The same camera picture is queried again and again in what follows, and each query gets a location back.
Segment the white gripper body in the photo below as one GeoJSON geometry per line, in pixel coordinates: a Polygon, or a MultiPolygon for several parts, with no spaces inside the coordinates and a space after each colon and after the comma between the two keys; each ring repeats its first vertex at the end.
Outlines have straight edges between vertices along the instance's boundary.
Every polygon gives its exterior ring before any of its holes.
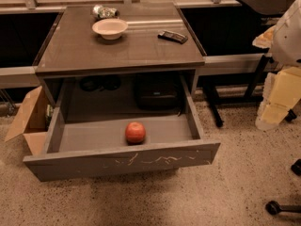
{"type": "Polygon", "coordinates": [[[262,131],[276,128],[301,100],[301,69],[290,67],[268,73],[255,125],[262,131]]]}

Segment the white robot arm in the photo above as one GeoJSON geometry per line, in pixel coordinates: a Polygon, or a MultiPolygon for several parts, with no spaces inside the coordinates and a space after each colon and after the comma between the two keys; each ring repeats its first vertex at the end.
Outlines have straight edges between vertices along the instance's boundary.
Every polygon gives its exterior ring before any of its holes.
{"type": "Polygon", "coordinates": [[[295,0],[253,44],[269,47],[272,59],[283,65],[264,81],[255,125],[266,131],[277,127],[301,99],[301,0],[295,0]]]}

